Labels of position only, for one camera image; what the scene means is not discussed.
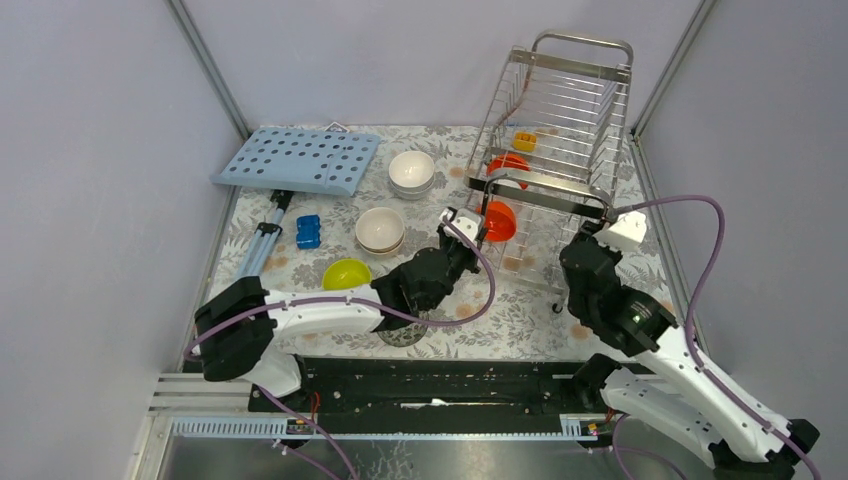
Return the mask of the lime green bowl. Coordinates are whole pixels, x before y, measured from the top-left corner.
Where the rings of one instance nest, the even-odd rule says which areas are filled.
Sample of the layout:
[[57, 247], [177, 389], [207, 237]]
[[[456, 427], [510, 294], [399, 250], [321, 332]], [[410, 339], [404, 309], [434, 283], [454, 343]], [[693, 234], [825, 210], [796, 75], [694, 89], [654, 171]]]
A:
[[370, 268], [361, 260], [344, 258], [332, 263], [322, 277], [324, 290], [345, 290], [369, 284], [372, 281]]

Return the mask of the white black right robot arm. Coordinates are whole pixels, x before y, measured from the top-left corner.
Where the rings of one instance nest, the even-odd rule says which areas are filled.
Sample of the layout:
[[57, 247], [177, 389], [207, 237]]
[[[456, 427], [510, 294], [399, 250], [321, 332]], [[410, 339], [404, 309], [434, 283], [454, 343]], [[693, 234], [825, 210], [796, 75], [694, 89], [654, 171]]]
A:
[[718, 479], [789, 479], [820, 437], [805, 419], [788, 419], [745, 391], [695, 343], [651, 295], [625, 285], [617, 264], [646, 234], [634, 222], [585, 221], [559, 254], [568, 312], [604, 344], [672, 386], [671, 396], [645, 386], [624, 365], [595, 354], [578, 370], [575, 402], [605, 405], [648, 424], [696, 455]]

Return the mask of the stainless steel dish rack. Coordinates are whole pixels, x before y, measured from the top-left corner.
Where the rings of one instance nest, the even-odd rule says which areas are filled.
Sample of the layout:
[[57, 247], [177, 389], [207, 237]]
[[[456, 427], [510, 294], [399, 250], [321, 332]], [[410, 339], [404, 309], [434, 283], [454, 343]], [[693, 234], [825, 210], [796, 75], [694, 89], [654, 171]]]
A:
[[[612, 209], [633, 62], [634, 49], [624, 40], [556, 29], [507, 54], [464, 177], [467, 207], [501, 201], [515, 213], [510, 240], [484, 243], [501, 275], [564, 291], [561, 249], [583, 221], [603, 221]], [[513, 148], [519, 131], [537, 136], [533, 152]], [[526, 190], [487, 178], [490, 161], [507, 153], [523, 157], [531, 170], [499, 169], [495, 178], [526, 183]]]

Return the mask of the white bowl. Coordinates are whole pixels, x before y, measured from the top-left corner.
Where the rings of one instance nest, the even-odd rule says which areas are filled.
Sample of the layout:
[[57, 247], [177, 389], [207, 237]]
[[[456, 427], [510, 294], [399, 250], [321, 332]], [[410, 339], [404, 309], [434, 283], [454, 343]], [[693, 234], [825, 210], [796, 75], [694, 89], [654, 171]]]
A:
[[435, 182], [435, 177], [431, 176], [425, 183], [416, 187], [403, 187], [396, 183], [392, 178], [389, 178], [389, 186], [392, 192], [404, 200], [419, 200], [428, 195]]
[[418, 188], [435, 175], [435, 162], [421, 151], [406, 151], [395, 156], [389, 164], [389, 179], [402, 188]]

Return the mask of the white bowl front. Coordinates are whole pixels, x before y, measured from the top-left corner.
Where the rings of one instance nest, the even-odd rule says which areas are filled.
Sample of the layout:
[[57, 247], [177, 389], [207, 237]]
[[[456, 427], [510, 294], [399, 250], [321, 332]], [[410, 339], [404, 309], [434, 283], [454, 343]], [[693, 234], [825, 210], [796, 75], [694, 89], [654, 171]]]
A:
[[431, 176], [425, 183], [416, 187], [403, 187], [396, 183], [392, 178], [389, 178], [389, 186], [392, 192], [404, 200], [419, 200], [428, 195], [435, 182], [435, 177]]

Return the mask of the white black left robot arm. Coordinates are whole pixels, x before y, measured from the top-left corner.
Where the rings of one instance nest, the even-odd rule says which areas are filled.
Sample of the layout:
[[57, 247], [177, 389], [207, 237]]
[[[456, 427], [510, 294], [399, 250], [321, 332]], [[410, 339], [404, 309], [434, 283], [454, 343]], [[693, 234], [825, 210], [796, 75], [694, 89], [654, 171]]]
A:
[[194, 314], [197, 336], [185, 350], [208, 382], [244, 379], [288, 411], [309, 401], [305, 368], [277, 346], [283, 338], [324, 332], [373, 333], [411, 324], [432, 326], [425, 313], [452, 294], [464, 272], [487, 263], [483, 228], [461, 218], [439, 226], [439, 244], [418, 251], [388, 274], [350, 289], [268, 290], [257, 276], [241, 278]]

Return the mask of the leopard pattern bowl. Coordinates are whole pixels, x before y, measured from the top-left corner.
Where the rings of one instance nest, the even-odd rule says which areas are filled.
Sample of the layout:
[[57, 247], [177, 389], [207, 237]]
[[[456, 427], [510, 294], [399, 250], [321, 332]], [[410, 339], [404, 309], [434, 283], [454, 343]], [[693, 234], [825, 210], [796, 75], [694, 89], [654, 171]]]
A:
[[396, 330], [383, 330], [377, 333], [378, 337], [387, 345], [396, 348], [412, 346], [422, 340], [429, 327], [420, 323], [411, 323]]

